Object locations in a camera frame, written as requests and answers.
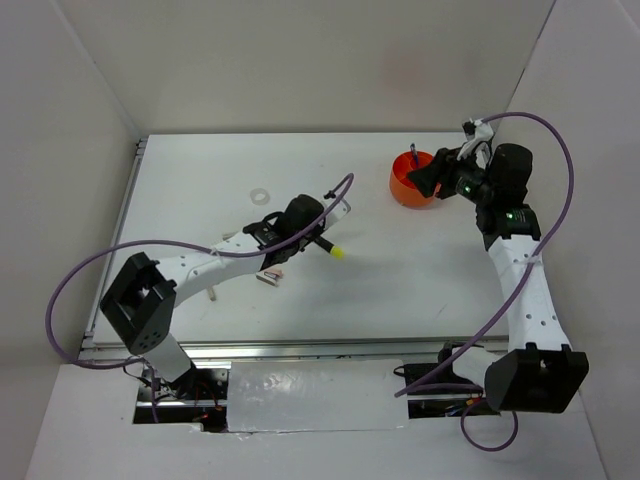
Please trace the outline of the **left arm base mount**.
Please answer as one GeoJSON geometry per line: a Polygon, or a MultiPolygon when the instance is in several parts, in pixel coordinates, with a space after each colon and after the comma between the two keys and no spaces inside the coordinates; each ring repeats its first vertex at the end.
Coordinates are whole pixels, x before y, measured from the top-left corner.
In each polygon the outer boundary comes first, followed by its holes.
{"type": "Polygon", "coordinates": [[[193,424],[208,433],[228,432],[229,363],[200,369],[193,385],[181,391],[148,366],[139,372],[124,367],[123,373],[137,385],[134,425],[193,424]]]}

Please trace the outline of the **black yellow highlighter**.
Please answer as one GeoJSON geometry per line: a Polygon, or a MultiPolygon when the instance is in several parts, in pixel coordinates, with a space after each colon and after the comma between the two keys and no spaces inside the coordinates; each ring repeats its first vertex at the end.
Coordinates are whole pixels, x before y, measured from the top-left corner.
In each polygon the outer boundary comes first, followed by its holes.
{"type": "Polygon", "coordinates": [[[322,236],[316,238],[314,240],[314,243],[318,245],[323,251],[325,251],[326,253],[328,253],[334,258],[342,259],[344,257],[344,252],[340,247],[338,247],[337,245],[335,245],[334,243],[330,242],[329,240],[325,239],[322,236]]]}

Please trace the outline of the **blue pen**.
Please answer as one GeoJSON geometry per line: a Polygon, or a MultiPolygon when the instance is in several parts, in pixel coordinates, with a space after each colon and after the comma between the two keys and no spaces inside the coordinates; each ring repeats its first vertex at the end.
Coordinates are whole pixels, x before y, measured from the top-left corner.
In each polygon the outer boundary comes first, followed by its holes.
{"type": "Polygon", "coordinates": [[[414,168],[418,169],[420,167],[420,160],[415,143],[410,144],[410,152],[414,162],[414,168]]]}

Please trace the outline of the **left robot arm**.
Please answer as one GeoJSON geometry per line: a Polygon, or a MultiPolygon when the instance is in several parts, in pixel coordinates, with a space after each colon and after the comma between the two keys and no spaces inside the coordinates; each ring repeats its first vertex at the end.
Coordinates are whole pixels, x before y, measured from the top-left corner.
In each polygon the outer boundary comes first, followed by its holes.
{"type": "Polygon", "coordinates": [[[130,354],[146,360],[176,399],[196,390],[198,371],[170,333],[174,309],[190,297],[235,277],[286,262],[335,225],[350,209],[330,212],[301,194],[283,212],[245,226],[203,253],[152,260],[130,256],[100,309],[130,354]]]}

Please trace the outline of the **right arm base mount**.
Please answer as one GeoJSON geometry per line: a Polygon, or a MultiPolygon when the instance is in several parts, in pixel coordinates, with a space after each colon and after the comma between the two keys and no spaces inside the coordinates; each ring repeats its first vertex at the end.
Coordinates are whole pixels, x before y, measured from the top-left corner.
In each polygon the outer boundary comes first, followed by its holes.
{"type": "MultiPolygon", "coordinates": [[[[406,386],[431,373],[448,359],[461,342],[446,342],[438,352],[437,360],[426,363],[404,363],[393,370],[393,374],[405,381],[406,386]]],[[[497,415],[484,402],[484,391],[471,380],[464,379],[448,366],[428,382],[407,394],[408,417],[410,419],[461,417],[464,410],[475,405],[471,416],[497,415]]]]}

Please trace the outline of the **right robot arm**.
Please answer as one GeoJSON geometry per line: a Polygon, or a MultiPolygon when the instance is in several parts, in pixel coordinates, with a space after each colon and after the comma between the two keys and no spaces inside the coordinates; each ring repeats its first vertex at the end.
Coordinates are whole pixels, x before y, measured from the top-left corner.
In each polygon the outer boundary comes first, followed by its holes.
{"type": "Polygon", "coordinates": [[[459,195],[475,206],[484,249],[496,269],[508,322],[506,354],[478,344],[448,344],[436,379],[448,392],[472,382],[495,411],[559,414],[565,411],[589,371],[585,353],[576,351],[553,305],[541,257],[542,234],[526,203],[532,153],[516,144],[496,148],[481,167],[475,154],[463,157],[442,148],[431,162],[409,173],[424,195],[459,195]]]}

